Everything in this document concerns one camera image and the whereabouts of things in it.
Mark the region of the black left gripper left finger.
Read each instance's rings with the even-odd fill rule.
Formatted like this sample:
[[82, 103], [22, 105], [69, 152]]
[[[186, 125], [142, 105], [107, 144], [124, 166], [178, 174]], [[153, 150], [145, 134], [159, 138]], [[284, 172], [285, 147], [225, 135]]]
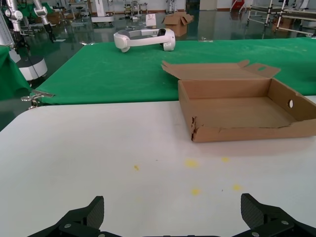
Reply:
[[97, 237], [104, 220], [104, 198], [96, 196], [86, 207], [68, 211], [56, 224], [33, 237]]

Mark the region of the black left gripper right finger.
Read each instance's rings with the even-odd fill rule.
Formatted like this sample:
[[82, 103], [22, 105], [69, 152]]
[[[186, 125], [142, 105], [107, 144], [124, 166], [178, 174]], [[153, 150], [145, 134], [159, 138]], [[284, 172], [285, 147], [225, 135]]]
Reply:
[[316, 229], [295, 220], [283, 209], [258, 202], [244, 193], [240, 200], [241, 216], [250, 228], [238, 237], [315, 237]]

